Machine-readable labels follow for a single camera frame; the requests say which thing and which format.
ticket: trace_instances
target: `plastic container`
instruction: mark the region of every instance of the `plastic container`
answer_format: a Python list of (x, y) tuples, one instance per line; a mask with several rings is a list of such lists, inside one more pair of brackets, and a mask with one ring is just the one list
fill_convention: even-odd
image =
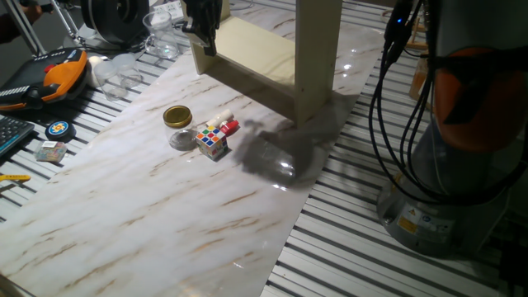
[(88, 80), (86, 84), (90, 87), (100, 87), (99, 82), (97, 81), (96, 74), (93, 72), (93, 69), (100, 63), (104, 62), (100, 57), (93, 56), (88, 58), (88, 63), (90, 64), (90, 73), (88, 75)]
[(93, 72), (108, 101), (119, 101), (126, 97), (127, 91), (120, 84), (114, 63), (111, 61), (99, 63)]
[(136, 67), (133, 54), (120, 54), (113, 58), (122, 87), (137, 87), (143, 78)]

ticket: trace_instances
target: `white marble surface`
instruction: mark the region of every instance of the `white marble surface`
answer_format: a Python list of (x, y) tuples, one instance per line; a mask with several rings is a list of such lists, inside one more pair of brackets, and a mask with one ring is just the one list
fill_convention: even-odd
[[(293, 12), (240, 17), (295, 38)], [(0, 273), (37, 296), (258, 296), (381, 45), (342, 24), (336, 94), (301, 130), (261, 104), (279, 111), (287, 97), (228, 64), (198, 76), (184, 53), (0, 226)], [(231, 109), (242, 126), (232, 151), (214, 163), (170, 148), (173, 105), (197, 123)], [(277, 156), (295, 179), (269, 172)]]

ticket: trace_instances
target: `orange robot part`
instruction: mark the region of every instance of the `orange robot part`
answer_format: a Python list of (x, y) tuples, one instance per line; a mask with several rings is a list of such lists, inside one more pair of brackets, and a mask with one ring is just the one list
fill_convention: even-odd
[[(472, 56), (490, 51), (493, 50), (468, 48), (450, 56)], [(467, 124), (444, 124), (466, 88), (446, 68), (436, 72), (435, 115), (443, 140), (454, 148), (474, 153), (494, 152), (508, 146), (521, 132), (528, 116), (525, 74), (520, 71), (495, 73), (475, 117)]]
[(44, 78), (44, 86), (47, 87), (56, 83), (60, 87), (54, 94), (42, 97), (42, 101), (51, 101), (65, 95), (83, 73), (86, 63), (86, 52), (82, 52), (79, 61), (67, 62), (53, 67)]

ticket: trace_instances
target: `rubik's cube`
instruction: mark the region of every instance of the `rubik's cube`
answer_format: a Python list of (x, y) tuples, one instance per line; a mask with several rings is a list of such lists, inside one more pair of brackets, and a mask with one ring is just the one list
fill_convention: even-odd
[(228, 151), (228, 140), (224, 132), (213, 126), (201, 131), (196, 136), (196, 142), (200, 151), (213, 161)]

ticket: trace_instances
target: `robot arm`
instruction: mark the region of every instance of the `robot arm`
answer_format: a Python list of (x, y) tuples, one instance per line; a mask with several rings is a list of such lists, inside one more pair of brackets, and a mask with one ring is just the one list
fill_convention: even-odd
[(188, 20), (181, 30), (187, 33), (191, 42), (204, 47), (205, 54), (216, 55), (216, 30), (220, 27), (222, 0), (183, 0)]

